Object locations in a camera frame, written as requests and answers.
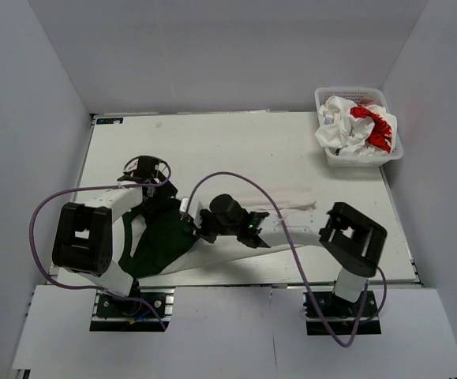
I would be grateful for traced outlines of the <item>green and white t shirt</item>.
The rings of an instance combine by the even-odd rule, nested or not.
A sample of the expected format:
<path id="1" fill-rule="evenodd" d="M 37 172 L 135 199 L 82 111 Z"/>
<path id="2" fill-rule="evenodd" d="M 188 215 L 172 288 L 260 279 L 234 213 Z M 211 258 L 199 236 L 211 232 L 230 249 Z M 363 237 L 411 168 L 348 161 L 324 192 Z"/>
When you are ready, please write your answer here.
<path id="1" fill-rule="evenodd" d="M 207 208 L 176 197 L 148 198 L 122 222 L 118 264 L 138 279 L 182 271 L 186 257 L 199 267 L 319 243 L 312 212 L 248 211 L 226 193 Z"/>

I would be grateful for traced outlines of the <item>white plastic basket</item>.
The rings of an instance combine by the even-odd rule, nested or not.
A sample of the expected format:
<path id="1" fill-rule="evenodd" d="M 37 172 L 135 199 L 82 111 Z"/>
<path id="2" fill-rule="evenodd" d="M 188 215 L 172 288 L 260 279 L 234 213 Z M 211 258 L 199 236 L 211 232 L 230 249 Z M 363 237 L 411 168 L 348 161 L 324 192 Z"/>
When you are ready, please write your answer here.
<path id="1" fill-rule="evenodd" d="M 380 167 L 403 157 L 397 118 L 375 88 L 324 87 L 314 92 L 315 137 L 331 167 Z"/>

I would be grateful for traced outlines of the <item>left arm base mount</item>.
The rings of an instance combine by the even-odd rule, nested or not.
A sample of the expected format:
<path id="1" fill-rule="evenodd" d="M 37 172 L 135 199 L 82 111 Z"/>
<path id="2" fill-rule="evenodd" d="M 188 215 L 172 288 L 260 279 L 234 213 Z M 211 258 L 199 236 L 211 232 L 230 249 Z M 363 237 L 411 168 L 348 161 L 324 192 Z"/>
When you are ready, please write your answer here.
<path id="1" fill-rule="evenodd" d="M 159 316 L 165 327 L 168 326 L 174 304 L 174 291 L 171 289 L 147 289 L 141 297 Z M 95 297 L 90 332 L 164 332 L 158 318 L 145 304 L 122 302 L 104 293 Z"/>

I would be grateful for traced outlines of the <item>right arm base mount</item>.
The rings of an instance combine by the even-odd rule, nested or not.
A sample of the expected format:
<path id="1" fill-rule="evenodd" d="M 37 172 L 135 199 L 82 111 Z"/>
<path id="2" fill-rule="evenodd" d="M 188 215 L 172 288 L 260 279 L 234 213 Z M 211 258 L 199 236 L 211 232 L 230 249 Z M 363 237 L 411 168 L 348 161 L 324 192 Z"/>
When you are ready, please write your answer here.
<path id="1" fill-rule="evenodd" d="M 337 336 L 350 335 L 360 309 L 361 296 L 355 303 L 350 303 L 338 298 L 331 291 L 315 291 L 313 295 L 333 332 Z M 313 303 L 307 292 L 304 293 L 303 307 L 307 335 L 328 336 L 329 333 L 322 324 L 317 311 L 313 308 Z M 372 291 L 368 291 L 358 324 L 358 335 L 375 336 L 382 333 L 377 310 L 376 297 Z"/>

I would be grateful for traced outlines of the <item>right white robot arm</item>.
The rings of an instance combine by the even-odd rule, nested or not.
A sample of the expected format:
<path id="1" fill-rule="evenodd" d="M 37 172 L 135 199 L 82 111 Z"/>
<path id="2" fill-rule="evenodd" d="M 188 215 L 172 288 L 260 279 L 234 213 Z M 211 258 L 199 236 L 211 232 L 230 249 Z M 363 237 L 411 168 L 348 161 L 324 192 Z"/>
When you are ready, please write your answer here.
<path id="1" fill-rule="evenodd" d="M 215 197 L 207 208 L 185 198 L 180 213 L 193 232 L 209 243 L 233 236 L 252 249 L 288 245 L 324 247 L 342 266 L 329 299 L 320 306 L 328 317 L 353 317 L 361 304 L 365 282 L 376 275 L 387 230 L 344 202 L 334 203 L 325 216 L 296 211 L 249 212 L 231 195 Z"/>

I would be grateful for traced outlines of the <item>blue table label sticker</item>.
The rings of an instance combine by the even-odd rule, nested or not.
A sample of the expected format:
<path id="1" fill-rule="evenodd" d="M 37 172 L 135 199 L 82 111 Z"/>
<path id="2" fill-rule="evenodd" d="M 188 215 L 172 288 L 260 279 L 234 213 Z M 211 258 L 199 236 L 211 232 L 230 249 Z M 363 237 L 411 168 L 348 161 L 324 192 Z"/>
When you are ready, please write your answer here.
<path id="1" fill-rule="evenodd" d="M 123 117 L 97 118 L 96 125 L 117 125 L 122 124 L 123 121 Z"/>

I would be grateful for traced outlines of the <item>white printed t shirt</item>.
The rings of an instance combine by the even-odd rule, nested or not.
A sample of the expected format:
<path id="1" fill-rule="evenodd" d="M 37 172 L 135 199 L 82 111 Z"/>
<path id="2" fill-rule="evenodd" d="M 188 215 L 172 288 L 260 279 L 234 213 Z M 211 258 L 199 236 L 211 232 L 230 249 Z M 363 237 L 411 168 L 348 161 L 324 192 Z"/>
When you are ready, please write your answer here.
<path id="1" fill-rule="evenodd" d="M 395 151 L 397 118 L 368 100 L 330 96 L 318 110 L 315 136 L 338 156 L 389 156 Z"/>

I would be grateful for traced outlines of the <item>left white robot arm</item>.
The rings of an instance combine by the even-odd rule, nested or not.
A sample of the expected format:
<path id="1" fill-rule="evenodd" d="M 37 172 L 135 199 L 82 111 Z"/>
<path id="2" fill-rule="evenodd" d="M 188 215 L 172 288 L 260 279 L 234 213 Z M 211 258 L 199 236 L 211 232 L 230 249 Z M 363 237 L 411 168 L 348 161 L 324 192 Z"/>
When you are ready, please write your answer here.
<path id="1" fill-rule="evenodd" d="M 137 213 L 138 236 L 147 227 L 145 218 L 178 190 L 170 182 L 168 163 L 154 156 L 138 156 L 123 169 L 118 184 L 84 204 L 69 202 L 60 212 L 52 251 L 53 264 L 90 280 L 115 297 L 126 315 L 137 313 L 142 295 L 133 288 L 136 280 L 113 260 L 113 224 L 126 213 Z"/>

